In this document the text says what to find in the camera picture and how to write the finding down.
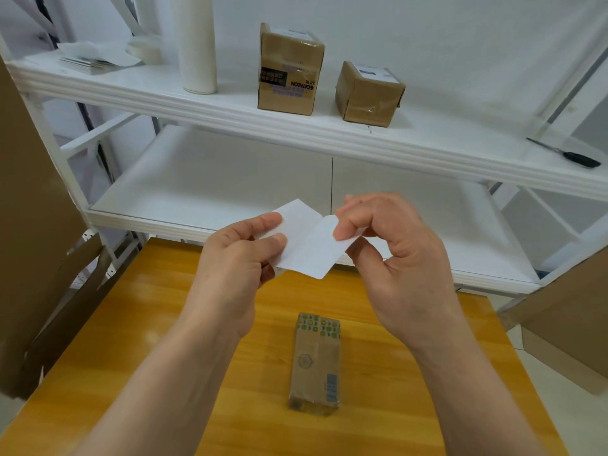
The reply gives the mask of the person's right forearm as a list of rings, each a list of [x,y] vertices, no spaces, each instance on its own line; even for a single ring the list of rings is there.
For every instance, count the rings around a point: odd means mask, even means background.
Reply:
[[[463,317],[411,350],[430,392],[447,456],[547,456]]]

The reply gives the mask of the white metal shelf rack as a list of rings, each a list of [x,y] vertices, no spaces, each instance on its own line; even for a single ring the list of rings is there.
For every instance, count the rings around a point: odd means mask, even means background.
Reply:
[[[608,0],[213,0],[217,92],[182,85],[170,0],[0,0],[0,54],[86,222],[204,242],[295,199],[322,216],[346,194],[398,191],[443,240],[456,284],[530,294],[539,275],[491,182],[608,205],[608,149],[572,137],[567,99],[608,53]],[[260,26],[325,45],[310,116],[257,107]],[[58,43],[161,37],[165,63],[87,75]],[[406,90],[388,128],[342,120],[344,61]],[[581,167],[547,145],[601,162]]]

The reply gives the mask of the tall brown cardboard box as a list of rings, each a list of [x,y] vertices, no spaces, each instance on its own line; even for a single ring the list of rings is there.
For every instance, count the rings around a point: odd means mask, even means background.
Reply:
[[[310,116],[324,55],[314,34],[262,22],[258,109]]]

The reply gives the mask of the large flat cardboard sheet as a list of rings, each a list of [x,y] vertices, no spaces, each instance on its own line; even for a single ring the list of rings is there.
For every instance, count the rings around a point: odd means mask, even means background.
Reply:
[[[28,399],[101,302],[110,256],[87,230],[0,60],[0,393]]]

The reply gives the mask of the person's right hand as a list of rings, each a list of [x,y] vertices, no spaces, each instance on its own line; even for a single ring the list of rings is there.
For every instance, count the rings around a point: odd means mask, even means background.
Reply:
[[[367,291],[381,324],[408,348],[442,324],[465,316],[453,286],[443,241],[397,193],[347,195],[337,209],[336,239],[363,236],[381,254],[391,275],[384,291]]]

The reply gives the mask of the short brown cardboard box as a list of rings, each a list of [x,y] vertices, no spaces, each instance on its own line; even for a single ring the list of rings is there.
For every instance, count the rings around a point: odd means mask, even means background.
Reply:
[[[335,101],[343,121],[388,128],[406,84],[388,68],[344,61],[336,84]]]

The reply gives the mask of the small brown cardboard parcel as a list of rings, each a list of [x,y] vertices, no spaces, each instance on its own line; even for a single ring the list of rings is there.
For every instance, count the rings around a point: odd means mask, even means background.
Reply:
[[[300,313],[288,396],[290,409],[329,416],[340,407],[340,321]]]

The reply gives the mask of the white paper label sheet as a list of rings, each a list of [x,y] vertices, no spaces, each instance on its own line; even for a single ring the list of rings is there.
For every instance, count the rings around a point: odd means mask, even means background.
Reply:
[[[283,252],[270,261],[275,276],[292,270],[321,280],[365,231],[365,228],[360,228],[354,237],[337,241],[333,233],[338,217],[322,216],[300,199],[279,207],[275,212],[282,215],[281,224],[255,237],[262,239],[282,233],[287,238]]]

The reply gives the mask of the white tape roll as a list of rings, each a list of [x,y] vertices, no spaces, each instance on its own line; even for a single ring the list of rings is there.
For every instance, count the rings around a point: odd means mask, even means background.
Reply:
[[[159,36],[134,36],[127,42],[125,51],[146,66],[161,66],[165,63]]]

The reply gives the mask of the person's left hand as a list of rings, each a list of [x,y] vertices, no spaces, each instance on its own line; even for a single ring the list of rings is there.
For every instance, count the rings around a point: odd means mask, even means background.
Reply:
[[[278,227],[276,212],[235,222],[204,243],[193,284],[176,326],[197,343],[218,336],[241,340],[254,324],[254,299],[275,277],[269,265],[252,259],[252,242]]]

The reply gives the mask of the white plastic film roll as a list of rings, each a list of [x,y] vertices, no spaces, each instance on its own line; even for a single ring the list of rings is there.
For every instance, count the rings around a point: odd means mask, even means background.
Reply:
[[[213,0],[170,0],[183,88],[195,94],[217,92]]]

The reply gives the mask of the stack of white label sheets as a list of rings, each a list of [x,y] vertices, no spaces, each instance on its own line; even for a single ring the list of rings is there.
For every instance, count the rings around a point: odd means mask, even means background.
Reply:
[[[98,75],[143,65],[143,61],[128,53],[126,44],[94,44],[91,42],[58,43],[60,62],[67,68]]]

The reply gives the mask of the person's left forearm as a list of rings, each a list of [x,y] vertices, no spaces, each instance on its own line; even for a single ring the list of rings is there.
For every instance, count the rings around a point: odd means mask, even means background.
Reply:
[[[181,317],[71,456],[194,456],[253,321]]]

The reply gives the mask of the open brown cardboard carton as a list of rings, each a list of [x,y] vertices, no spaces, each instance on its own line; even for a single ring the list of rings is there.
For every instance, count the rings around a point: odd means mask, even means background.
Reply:
[[[501,307],[523,349],[585,391],[608,395],[608,245],[525,299]]]

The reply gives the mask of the black handled scissors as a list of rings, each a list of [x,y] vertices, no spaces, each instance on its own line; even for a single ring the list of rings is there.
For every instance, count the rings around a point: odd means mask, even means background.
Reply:
[[[588,168],[588,169],[595,169],[601,166],[601,162],[597,161],[595,159],[592,159],[586,155],[582,155],[579,153],[574,153],[574,152],[570,152],[570,151],[564,151],[560,148],[551,146],[551,145],[547,145],[546,143],[542,143],[540,141],[537,141],[535,139],[532,139],[530,137],[526,137],[526,140],[528,140],[529,142],[538,145],[540,147],[543,147],[547,150],[550,150],[552,152],[558,153],[559,155],[561,155],[563,158],[565,158],[566,160],[575,163],[581,167],[584,168]]]

